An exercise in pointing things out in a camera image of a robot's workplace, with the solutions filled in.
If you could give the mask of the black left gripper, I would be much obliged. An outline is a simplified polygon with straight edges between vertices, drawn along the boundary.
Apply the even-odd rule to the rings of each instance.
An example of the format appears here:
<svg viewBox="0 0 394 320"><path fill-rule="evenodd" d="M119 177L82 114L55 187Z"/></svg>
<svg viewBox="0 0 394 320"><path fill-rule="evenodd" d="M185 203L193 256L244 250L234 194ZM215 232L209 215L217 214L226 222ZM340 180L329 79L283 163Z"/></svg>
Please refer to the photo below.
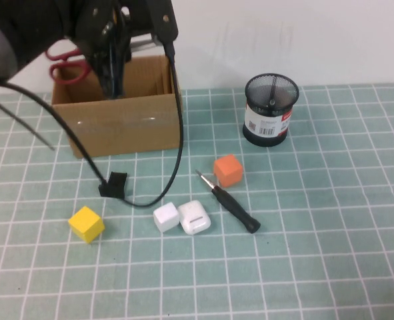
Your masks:
<svg viewBox="0 0 394 320"><path fill-rule="evenodd" d="M68 38L81 50L108 99L124 96L131 39L150 33L145 1L72 1Z"/></svg>

